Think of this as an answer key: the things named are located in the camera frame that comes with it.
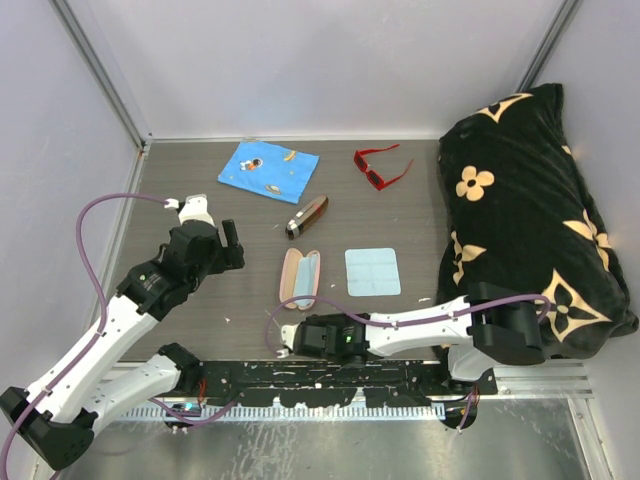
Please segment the pink glasses case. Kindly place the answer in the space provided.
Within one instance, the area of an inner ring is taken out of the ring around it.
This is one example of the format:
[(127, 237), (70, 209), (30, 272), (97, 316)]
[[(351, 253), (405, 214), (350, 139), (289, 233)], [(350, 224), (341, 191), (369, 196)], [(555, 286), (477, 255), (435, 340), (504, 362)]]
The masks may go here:
[[(296, 271), (297, 271), (297, 264), (298, 264), (298, 261), (306, 255), (304, 255), (300, 250), (296, 248), (290, 248), (287, 250), (283, 260), (280, 286), (279, 286), (279, 299), (281, 302), (284, 302), (285, 300), (294, 297), (293, 290), (294, 290), (294, 283), (295, 283), (295, 277), (296, 277)], [(288, 309), (299, 310), (294, 305), (294, 301), (290, 301), (285, 305), (285, 307)]]

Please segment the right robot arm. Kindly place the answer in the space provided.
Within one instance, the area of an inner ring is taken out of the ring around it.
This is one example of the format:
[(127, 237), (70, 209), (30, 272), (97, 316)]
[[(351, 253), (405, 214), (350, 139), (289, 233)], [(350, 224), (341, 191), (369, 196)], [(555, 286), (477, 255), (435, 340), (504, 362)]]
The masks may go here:
[(286, 353), (356, 367), (407, 351), (441, 347), (444, 390), (459, 394), (496, 366), (545, 361), (540, 323), (551, 311), (541, 294), (487, 283), (445, 303), (401, 313), (312, 315), (280, 328)]

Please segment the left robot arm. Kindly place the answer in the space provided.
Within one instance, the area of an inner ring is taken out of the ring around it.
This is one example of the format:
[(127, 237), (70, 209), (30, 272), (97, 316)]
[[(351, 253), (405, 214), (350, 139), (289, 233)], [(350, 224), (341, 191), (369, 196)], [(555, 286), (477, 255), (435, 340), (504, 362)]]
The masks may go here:
[(183, 304), (210, 275), (243, 268), (233, 220), (220, 227), (187, 220), (158, 254), (132, 267), (107, 312), (48, 373), (26, 388), (9, 387), (1, 410), (20, 437), (54, 471), (75, 463), (94, 438), (133, 406), (173, 391), (198, 394), (201, 361), (177, 343), (161, 347), (112, 387), (100, 381), (141, 337)]

